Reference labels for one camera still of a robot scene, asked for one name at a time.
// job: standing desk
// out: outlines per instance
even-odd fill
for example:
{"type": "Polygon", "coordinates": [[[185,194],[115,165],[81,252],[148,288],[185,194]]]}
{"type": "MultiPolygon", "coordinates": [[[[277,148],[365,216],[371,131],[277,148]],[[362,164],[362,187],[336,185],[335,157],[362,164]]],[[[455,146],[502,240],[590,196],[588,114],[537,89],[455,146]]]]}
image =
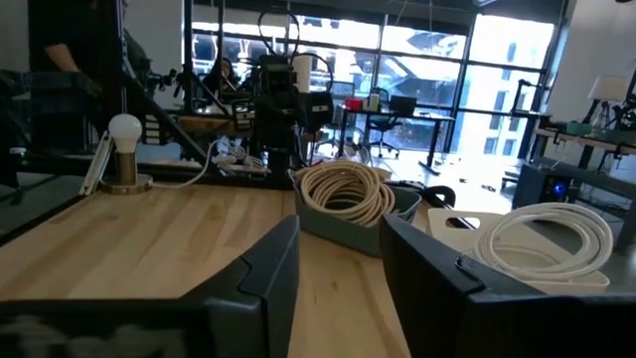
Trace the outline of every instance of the standing desk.
{"type": "MultiPolygon", "coordinates": [[[[0,248],[0,298],[180,297],[294,213],[283,191],[96,193],[0,248]]],[[[300,264],[289,357],[408,357],[381,260],[301,233],[300,264]]]]}
{"type": "Polygon", "coordinates": [[[439,172],[433,169],[433,158],[435,155],[435,148],[437,147],[437,137],[439,136],[439,131],[441,130],[441,122],[443,121],[454,121],[455,118],[439,115],[436,113],[417,113],[413,112],[411,114],[403,114],[403,113],[395,113],[391,111],[374,111],[374,110],[353,110],[345,107],[344,105],[340,105],[338,110],[342,111],[342,117],[340,120],[340,142],[338,143],[338,157],[343,156],[344,148],[345,148],[345,135],[347,132],[347,118],[349,115],[357,115],[362,114],[365,116],[365,135],[364,142],[367,145],[367,137],[369,135],[369,119],[372,115],[375,116],[385,116],[387,118],[397,117],[404,119],[415,119],[421,121],[430,121],[433,122],[433,135],[430,140],[430,144],[428,146],[428,156],[426,157],[426,161],[419,161],[419,165],[423,166],[426,170],[430,171],[434,175],[439,175],[439,172]]]}

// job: white light bulb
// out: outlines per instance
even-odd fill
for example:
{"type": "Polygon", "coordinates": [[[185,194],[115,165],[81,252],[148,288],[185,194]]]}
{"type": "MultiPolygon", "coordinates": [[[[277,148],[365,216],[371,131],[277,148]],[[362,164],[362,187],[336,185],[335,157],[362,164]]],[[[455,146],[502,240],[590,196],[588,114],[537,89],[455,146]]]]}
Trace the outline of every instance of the white light bulb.
{"type": "Polygon", "coordinates": [[[108,131],[115,141],[117,153],[134,153],[141,136],[141,122],[134,115],[122,113],[114,116],[108,131]]]}

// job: gray tray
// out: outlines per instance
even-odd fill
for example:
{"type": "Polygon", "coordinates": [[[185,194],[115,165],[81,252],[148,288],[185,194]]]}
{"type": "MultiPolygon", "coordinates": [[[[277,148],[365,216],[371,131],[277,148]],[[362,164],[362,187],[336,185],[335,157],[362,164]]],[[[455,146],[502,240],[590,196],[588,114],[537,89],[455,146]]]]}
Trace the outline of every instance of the gray tray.
{"type": "MultiPolygon", "coordinates": [[[[409,223],[413,222],[421,198],[402,189],[391,188],[396,194],[396,214],[409,223]]],[[[300,229],[319,238],[329,240],[349,249],[374,258],[380,258],[380,225],[366,228],[332,216],[319,213],[305,205],[300,189],[294,187],[296,214],[300,218],[300,229]]]]}

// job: beige coiled cord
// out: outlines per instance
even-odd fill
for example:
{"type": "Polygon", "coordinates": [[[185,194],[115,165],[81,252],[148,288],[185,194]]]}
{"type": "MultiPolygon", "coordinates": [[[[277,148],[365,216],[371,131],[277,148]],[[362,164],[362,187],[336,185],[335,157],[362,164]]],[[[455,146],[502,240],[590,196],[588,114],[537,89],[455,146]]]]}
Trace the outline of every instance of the beige coiled cord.
{"type": "Polygon", "coordinates": [[[366,165],[336,160],[296,172],[302,199],[310,209],[370,227],[396,204],[394,192],[366,165]],[[328,209],[350,204],[346,209],[328,209]]]}

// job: brass lamp base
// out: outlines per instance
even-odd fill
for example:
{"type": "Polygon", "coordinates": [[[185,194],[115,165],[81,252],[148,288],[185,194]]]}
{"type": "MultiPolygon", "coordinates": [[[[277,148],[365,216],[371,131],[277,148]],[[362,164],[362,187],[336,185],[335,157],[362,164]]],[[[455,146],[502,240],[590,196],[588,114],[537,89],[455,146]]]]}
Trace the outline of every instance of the brass lamp base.
{"type": "Polygon", "coordinates": [[[101,190],[113,195],[141,194],[147,192],[150,188],[152,188],[152,177],[145,174],[138,174],[137,182],[133,185],[119,184],[116,179],[101,181],[101,190]]]}

